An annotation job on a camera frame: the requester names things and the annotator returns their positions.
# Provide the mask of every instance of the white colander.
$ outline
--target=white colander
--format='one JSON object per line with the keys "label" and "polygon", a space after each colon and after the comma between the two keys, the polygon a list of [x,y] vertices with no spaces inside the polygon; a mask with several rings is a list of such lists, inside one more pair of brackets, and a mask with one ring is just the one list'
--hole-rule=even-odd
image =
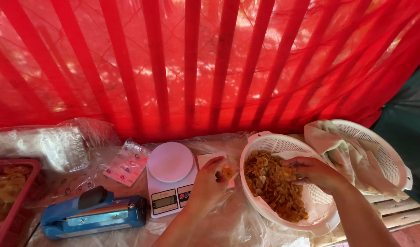
{"label": "white colander", "polygon": [[245,180],[245,175],[243,171],[243,165],[245,160],[251,154],[251,151],[267,151],[271,153],[279,153],[283,151],[299,151],[304,153],[312,153],[313,156],[319,160],[323,159],[320,155],[317,154],[311,147],[305,143],[283,134],[273,134],[271,132],[259,132],[252,135],[248,138],[248,144],[242,151],[240,157],[240,175],[242,181],[242,187],[246,194],[246,198],[251,203],[251,205],[256,209],[262,216],[268,220],[275,222],[277,224],[283,225],[285,227],[299,230],[299,231],[309,231],[316,236],[322,236],[326,233],[331,232],[339,223],[339,216],[337,211],[337,206],[332,198],[332,196],[325,194],[321,189],[315,185],[304,185],[303,186],[303,195],[302,200],[305,204],[308,204],[305,200],[311,198],[314,203],[321,204],[325,208],[325,216],[316,220],[314,224],[309,226],[303,226],[297,223],[292,223],[280,218],[259,196],[254,197]]}
{"label": "white colander", "polygon": [[368,142],[378,143],[376,159],[384,172],[385,178],[400,190],[411,190],[413,177],[410,169],[405,166],[398,153],[380,136],[368,128],[347,120],[332,120],[340,131],[351,137]]}

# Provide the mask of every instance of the left hand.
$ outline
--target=left hand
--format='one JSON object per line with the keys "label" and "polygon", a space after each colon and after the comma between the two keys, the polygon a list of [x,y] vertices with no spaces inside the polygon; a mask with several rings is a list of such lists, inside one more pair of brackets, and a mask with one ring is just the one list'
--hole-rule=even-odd
{"label": "left hand", "polygon": [[193,215],[204,218],[216,207],[225,190],[229,186],[229,180],[222,175],[219,168],[226,162],[224,156],[209,160],[197,173],[190,198],[184,207]]}

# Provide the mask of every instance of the digital kitchen scale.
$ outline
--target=digital kitchen scale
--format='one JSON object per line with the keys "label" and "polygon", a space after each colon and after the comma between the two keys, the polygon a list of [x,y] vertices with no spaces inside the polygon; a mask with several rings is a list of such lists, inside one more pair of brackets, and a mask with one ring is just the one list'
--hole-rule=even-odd
{"label": "digital kitchen scale", "polygon": [[156,147],[147,164],[151,216],[159,218],[181,211],[195,182],[195,157],[181,143],[167,142]]}

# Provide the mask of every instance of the red plastic tray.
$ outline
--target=red plastic tray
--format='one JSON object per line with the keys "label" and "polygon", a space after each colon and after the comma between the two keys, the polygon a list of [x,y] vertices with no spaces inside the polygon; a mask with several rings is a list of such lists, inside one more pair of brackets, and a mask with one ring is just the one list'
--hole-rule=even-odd
{"label": "red plastic tray", "polygon": [[30,166],[33,168],[33,171],[30,173],[29,178],[0,228],[0,247],[17,246],[26,222],[33,215],[30,209],[22,208],[22,205],[28,199],[38,199],[40,196],[40,186],[43,184],[43,178],[40,174],[41,165],[37,160],[0,160],[1,169],[7,165]]}

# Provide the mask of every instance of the red plastic sheet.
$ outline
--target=red plastic sheet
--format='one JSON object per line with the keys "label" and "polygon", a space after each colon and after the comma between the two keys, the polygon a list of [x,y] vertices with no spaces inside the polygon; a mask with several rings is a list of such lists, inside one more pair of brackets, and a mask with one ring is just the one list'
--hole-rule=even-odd
{"label": "red plastic sheet", "polygon": [[370,126],[420,63],[414,0],[0,0],[0,127],[157,142]]}

